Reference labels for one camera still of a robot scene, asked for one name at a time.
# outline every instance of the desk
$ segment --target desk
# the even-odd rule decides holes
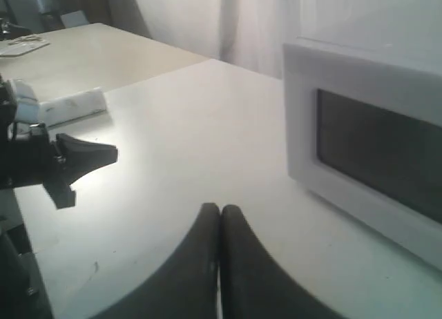
[[[0,58],[3,78],[25,80],[41,101],[97,86],[106,92],[207,60],[100,23],[41,36],[51,44],[21,57]]]
[[[439,319],[442,274],[287,176],[282,83],[208,60],[106,93],[108,113],[56,129],[118,163],[56,211],[16,189],[56,318],[97,313],[172,253],[201,203],[242,207],[280,265],[351,319]]]

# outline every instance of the white table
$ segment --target white table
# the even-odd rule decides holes
[[[41,101],[98,86],[108,91],[207,60],[101,23],[41,36],[51,44],[21,57],[0,58],[3,78],[25,80]]]
[[[277,79],[209,60],[106,98],[108,114],[56,129],[119,149],[74,184],[77,206],[16,190],[56,318],[87,318],[141,284],[208,201],[240,205],[280,265],[348,318],[441,317],[441,272],[287,176]]]

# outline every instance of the white curtain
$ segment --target white curtain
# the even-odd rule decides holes
[[[274,77],[282,76],[282,43],[299,35],[416,48],[442,31],[435,28],[442,0],[110,0],[110,7],[119,28]]]

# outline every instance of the table surface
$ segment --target table surface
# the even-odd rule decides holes
[[[203,202],[238,204],[305,288],[348,318],[440,318],[442,273],[287,176],[282,83],[208,60],[106,94],[108,112],[54,132],[114,144],[56,211],[15,190],[56,318],[87,318],[149,277]]]
[[[41,36],[51,44],[21,57],[0,58],[3,78],[25,80],[40,101],[98,86],[108,91],[207,60],[101,23]]]

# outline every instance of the white frame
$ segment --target white frame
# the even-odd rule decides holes
[[[284,61],[290,176],[442,269],[442,224],[324,165],[316,155],[317,89],[442,126],[442,72],[419,60],[309,39],[285,45]]]

